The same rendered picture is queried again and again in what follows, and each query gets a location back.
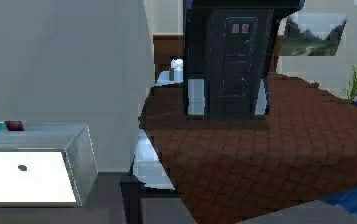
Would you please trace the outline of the small white grey object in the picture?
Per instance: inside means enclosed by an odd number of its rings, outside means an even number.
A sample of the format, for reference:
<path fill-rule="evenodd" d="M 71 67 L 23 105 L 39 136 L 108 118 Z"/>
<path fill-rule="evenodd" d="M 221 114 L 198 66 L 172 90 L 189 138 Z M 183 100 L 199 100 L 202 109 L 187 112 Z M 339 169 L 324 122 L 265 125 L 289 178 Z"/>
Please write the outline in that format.
<path fill-rule="evenodd" d="M 174 82 L 183 81 L 183 65 L 182 59 L 173 59 L 170 63 L 169 80 Z"/>

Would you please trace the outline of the framed landscape picture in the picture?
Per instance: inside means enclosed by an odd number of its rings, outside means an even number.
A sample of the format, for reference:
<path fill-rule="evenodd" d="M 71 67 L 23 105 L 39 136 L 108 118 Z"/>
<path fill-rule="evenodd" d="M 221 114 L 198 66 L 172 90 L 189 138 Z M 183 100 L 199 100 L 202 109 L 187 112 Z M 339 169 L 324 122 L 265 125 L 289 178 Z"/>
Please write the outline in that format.
<path fill-rule="evenodd" d="M 335 56 L 347 15 L 298 12 L 286 18 L 281 56 Z"/>

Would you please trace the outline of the dark red small object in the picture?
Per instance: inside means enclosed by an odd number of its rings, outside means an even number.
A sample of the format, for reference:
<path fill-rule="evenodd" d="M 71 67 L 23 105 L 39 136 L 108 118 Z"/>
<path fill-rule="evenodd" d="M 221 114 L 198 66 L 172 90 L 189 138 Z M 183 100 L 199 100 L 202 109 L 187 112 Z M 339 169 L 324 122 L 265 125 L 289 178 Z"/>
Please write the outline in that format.
<path fill-rule="evenodd" d="M 5 125 L 8 131 L 23 131 L 24 126 L 21 121 L 5 121 Z"/>

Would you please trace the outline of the blue cloth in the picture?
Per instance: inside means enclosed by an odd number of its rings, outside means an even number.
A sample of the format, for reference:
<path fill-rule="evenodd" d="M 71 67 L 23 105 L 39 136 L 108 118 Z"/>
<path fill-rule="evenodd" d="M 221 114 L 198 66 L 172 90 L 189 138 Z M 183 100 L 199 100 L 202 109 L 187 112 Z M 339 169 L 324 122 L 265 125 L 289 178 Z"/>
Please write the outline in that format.
<path fill-rule="evenodd" d="M 340 205 L 350 213 L 357 214 L 357 187 L 321 198 L 330 205 Z"/>

